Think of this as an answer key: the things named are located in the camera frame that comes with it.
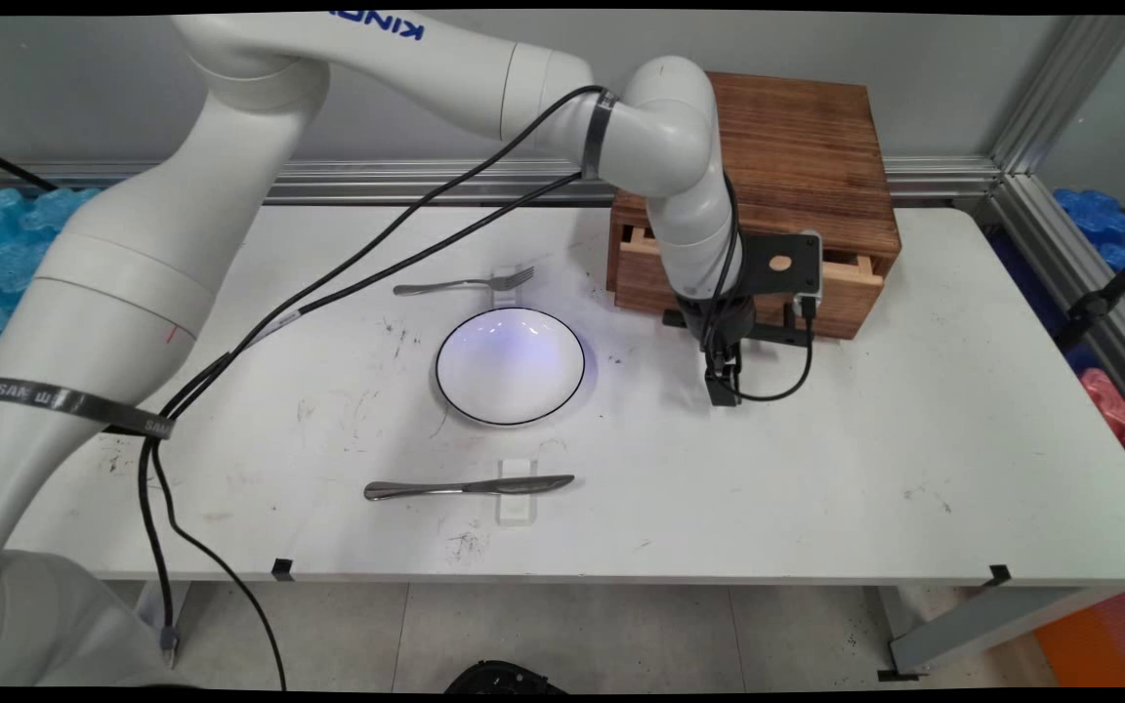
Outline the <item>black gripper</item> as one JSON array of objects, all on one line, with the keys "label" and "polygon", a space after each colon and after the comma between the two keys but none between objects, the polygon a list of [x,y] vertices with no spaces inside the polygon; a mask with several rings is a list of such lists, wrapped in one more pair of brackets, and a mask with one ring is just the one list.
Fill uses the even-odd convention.
[{"label": "black gripper", "polygon": [[701,346],[705,346],[705,373],[702,379],[711,405],[727,406],[728,402],[741,402],[741,343],[742,339],[749,337],[756,324],[754,299],[746,295],[723,295],[719,299],[700,300],[678,295],[676,307],[682,313],[685,328]]}]

